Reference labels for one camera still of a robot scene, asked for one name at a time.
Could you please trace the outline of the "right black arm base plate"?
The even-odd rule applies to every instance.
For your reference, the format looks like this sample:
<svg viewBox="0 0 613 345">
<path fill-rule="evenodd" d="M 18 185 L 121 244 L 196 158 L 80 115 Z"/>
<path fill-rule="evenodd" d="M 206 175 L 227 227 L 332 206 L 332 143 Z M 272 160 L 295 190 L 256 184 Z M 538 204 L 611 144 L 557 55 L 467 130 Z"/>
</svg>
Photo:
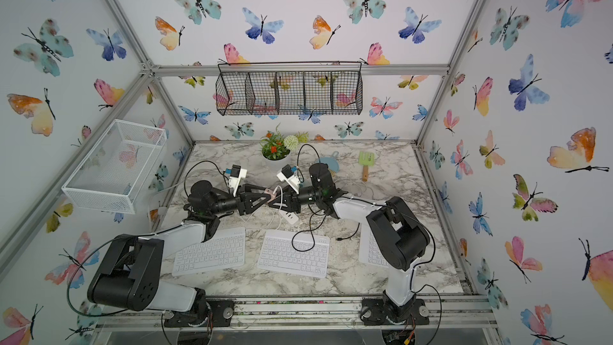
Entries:
<svg viewBox="0 0 613 345">
<path fill-rule="evenodd" d="M 428 325 L 429 313 L 425 302 L 416 297 L 404 305 L 396 305 L 385 295 L 381 299 L 363 299 L 359 319 L 366 326 Z"/>
</svg>

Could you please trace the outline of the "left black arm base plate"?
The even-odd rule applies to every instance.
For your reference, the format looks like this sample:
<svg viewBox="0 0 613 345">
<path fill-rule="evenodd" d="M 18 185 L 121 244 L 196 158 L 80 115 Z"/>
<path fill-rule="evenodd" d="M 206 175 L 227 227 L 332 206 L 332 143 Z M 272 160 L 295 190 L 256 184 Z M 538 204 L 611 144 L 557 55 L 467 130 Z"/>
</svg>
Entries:
<svg viewBox="0 0 613 345">
<path fill-rule="evenodd" d="M 165 327 L 185 329 L 230 327 L 235 307 L 233 300 L 202 300 L 189 311 L 173 311 L 172 318 L 163 323 Z"/>
</svg>

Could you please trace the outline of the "white power strip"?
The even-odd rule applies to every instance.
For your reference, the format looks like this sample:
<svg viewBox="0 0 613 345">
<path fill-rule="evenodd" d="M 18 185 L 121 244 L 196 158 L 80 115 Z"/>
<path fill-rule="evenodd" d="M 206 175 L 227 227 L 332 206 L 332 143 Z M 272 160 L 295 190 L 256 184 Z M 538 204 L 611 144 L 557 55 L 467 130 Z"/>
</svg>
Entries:
<svg viewBox="0 0 613 345">
<path fill-rule="evenodd" d="M 299 217 L 294 212 L 287 212 L 282 209 L 279 210 L 279 215 L 289 224 L 296 225 L 299 222 Z"/>
</svg>

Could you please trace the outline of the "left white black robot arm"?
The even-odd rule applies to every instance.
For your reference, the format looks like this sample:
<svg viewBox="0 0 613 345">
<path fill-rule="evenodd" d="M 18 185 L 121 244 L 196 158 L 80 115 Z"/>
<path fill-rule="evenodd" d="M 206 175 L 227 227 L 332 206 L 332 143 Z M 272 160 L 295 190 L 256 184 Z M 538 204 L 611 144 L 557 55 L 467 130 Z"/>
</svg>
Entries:
<svg viewBox="0 0 613 345">
<path fill-rule="evenodd" d="M 188 217 L 179 225 L 144 236 L 122 234 L 110 242 L 89 285 L 87 299 L 121 311 L 192 310 L 198 291 L 162 281 L 163 261 L 212 239 L 226 215 L 251 214 L 271 198 L 265 188 L 255 185 L 240 186 L 228 193 L 207 180 L 196 182 L 184 205 Z"/>
</svg>

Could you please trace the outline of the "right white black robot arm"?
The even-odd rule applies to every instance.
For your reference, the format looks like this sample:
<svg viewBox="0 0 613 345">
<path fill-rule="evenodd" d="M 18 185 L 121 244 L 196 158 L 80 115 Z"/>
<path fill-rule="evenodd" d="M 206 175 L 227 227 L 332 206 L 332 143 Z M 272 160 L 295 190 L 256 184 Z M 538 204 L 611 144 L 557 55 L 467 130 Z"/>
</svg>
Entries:
<svg viewBox="0 0 613 345">
<path fill-rule="evenodd" d="M 286 187 L 271 205 L 284 212 L 299 212 L 304 205 L 314 204 L 328 217 L 352 220 L 368 228 L 390 269 L 385 296 L 399 308 L 407 305 L 416 295 L 415 268 L 431 242 L 426 226 L 399 196 L 371 201 L 341 190 L 326 164 L 313 164 L 309 175 L 311 185 L 301 187 L 296 171 L 288 165 L 282 167 L 276 177 Z"/>
</svg>

